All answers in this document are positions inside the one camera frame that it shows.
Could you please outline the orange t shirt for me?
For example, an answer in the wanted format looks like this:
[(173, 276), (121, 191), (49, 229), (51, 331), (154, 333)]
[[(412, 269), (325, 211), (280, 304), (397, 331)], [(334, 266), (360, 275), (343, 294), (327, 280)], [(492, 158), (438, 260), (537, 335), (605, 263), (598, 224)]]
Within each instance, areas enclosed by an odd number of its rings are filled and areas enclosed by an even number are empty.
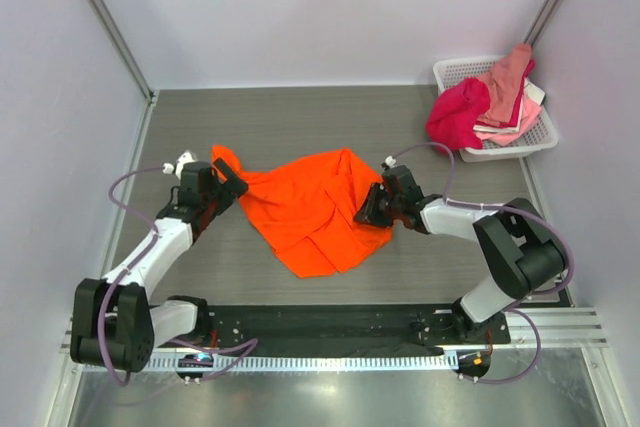
[(212, 147), (211, 157), (248, 184), (239, 203), (249, 223), (299, 278), (345, 273), (392, 240), (390, 227), (354, 221), (381, 177), (350, 149), (305, 156), (269, 172), (246, 170), (222, 145)]

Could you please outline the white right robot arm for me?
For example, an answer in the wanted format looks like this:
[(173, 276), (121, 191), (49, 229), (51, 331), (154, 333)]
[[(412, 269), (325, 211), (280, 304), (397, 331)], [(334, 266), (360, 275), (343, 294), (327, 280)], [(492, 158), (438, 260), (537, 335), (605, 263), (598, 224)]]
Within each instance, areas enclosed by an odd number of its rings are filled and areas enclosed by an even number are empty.
[(385, 170), (371, 185), (354, 221), (377, 228), (400, 222), (421, 234), (479, 245), (489, 274), (451, 307), (454, 331), (464, 340), (570, 267), (559, 235), (528, 200), (485, 206), (425, 195), (404, 165)]

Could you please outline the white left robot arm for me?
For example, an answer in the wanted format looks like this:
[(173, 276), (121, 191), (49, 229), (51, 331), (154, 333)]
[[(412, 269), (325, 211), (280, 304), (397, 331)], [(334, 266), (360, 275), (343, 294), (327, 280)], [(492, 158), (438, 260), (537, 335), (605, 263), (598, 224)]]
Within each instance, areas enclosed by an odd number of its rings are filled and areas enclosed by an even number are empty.
[(150, 298), (179, 257), (248, 185), (222, 158), (198, 161), (189, 151), (161, 170), (179, 183), (149, 220), (146, 237), (102, 278), (86, 278), (76, 287), (69, 351), (78, 364), (137, 373), (155, 348), (182, 337), (202, 338), (213, 329), (203, 299), (177, 295), (153, 306)]

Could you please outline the magenta t shirt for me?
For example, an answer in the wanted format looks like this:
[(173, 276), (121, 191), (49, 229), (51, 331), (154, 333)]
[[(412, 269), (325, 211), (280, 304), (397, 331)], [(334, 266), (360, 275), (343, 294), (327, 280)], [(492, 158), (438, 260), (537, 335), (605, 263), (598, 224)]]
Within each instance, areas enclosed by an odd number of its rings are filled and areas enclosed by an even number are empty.
[(474, 125), (489, 107), (487, 86), (477, 78), (466, 78), (435, 100), (426, 133), (433, 142), (450, 150), (480, 149), (482, 142), (474, 132)]

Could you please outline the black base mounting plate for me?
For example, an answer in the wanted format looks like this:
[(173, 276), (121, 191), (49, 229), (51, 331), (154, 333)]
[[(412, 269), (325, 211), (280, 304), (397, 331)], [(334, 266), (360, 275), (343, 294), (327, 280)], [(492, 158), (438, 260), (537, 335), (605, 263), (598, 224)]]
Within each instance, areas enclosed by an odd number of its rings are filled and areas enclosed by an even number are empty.
[(511, 342), (506, 317), (462, 331), (445, 304), (218, 305), (204, 334), (182, 340), (230, 348), (251, 339), (256, 357), (400, 358), (434, 356), (453, 346)]

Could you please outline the light pink t shirt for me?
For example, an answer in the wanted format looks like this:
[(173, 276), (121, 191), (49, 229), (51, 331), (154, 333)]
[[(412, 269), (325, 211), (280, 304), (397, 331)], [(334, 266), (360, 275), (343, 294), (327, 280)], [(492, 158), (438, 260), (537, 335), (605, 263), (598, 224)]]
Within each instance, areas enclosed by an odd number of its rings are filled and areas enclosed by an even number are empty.
[(537, 121), (541, 111), (541, 105), (537, 105), (524, 95), (520, 101), (517, 123), (513, 128), (474, 128), (474, 133), (482, 141), (488, 140), (505, 147), (528, 132)]

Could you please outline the white folded t shirt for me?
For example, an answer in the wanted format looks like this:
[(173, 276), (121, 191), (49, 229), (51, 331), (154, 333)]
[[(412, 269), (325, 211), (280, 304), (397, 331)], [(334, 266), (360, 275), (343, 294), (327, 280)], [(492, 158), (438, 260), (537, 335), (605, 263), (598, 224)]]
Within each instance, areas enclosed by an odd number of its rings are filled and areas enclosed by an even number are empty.
[(523, 93), (537, 105), (542, 105), (546, 96), (545, 91), (535, 85), (528, 77), (524, 81)]

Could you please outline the left aluminium corner post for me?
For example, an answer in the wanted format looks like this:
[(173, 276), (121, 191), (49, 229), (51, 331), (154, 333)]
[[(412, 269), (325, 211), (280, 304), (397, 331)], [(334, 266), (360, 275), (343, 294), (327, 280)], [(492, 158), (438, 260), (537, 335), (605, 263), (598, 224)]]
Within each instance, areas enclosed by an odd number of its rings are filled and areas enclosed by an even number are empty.
[(149, 83), (147, 82), (131, 49), (118, 28), (106, 2), (104, 0), (87, 1), (137, 88), (140, 90), (147, 103), (151, 104), (154, 100), (154, 91), (149, 86)]

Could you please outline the aluminium rail frame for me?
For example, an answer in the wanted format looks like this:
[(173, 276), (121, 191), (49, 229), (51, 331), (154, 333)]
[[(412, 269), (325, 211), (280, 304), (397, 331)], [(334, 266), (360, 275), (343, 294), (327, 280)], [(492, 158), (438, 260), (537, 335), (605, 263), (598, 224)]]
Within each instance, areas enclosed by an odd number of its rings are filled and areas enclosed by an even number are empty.
[[(511, 342), (495, 346), (498, 349), (532, 348), (537, 343), (545, 348), (591, 348), (602, 347), (607, 343), (602, 323), (592, 307), (535, 304), (522, 306), (516, 313), (503, 315), (506, 317)], [(453, 346), (443, 350), (456, 348), (469, 349)]]

